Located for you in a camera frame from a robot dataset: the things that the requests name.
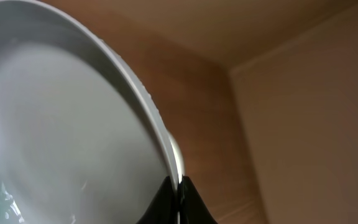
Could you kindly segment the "light blue plate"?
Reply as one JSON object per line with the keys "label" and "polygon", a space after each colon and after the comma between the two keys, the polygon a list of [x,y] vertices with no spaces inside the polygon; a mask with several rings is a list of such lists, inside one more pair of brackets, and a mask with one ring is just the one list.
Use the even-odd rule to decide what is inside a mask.
{"label": "light blue plate", "polygon": [[136,223],[180,181],[127,63],[67,13],[0,1],[0,223]]}

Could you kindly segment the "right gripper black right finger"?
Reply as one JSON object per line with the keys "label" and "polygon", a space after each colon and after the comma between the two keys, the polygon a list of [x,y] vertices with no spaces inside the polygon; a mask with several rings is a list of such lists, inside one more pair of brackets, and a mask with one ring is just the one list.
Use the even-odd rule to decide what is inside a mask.
{"label": "right gripper black right finger", "polygon": [[182,177],[178,196],[180,224],[218,224],[188,176]]}

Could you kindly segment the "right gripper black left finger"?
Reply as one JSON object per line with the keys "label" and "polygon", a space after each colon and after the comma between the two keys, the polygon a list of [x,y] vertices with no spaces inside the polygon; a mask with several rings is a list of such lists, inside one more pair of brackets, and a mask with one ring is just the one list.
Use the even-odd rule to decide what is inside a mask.
{"label": "right gripper black left finger", "polygon": [[137,224],[174,224],[176,214],[172,182],[166,177]]}

